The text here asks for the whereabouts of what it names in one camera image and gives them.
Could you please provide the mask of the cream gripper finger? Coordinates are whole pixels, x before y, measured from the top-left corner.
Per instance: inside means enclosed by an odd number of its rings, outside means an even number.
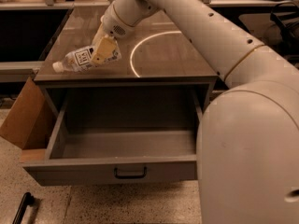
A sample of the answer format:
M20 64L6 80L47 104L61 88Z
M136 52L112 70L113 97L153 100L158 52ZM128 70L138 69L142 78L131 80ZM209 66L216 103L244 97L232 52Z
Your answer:
M116 39L113 36L108 35L100 25L96 35L93 38L93 53L91 57L91 64L100 65L105 62L106 59L111 58L113 51L117 48Z

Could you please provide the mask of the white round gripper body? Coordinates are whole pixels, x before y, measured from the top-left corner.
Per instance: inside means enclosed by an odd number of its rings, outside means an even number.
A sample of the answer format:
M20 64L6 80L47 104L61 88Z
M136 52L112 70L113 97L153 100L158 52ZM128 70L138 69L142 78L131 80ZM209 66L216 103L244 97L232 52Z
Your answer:
M125 38L142 20L157 11L148 0L114 0L101 18L101 28L107 35Z

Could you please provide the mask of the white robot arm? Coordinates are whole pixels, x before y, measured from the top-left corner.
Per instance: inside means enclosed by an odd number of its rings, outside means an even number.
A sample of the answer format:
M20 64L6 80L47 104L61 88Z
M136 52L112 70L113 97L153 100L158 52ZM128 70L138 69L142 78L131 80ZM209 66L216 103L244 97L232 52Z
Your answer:
M162 10L228 88L199 126L203 224L299 224L299 71L199 0L115 0L102 32Z

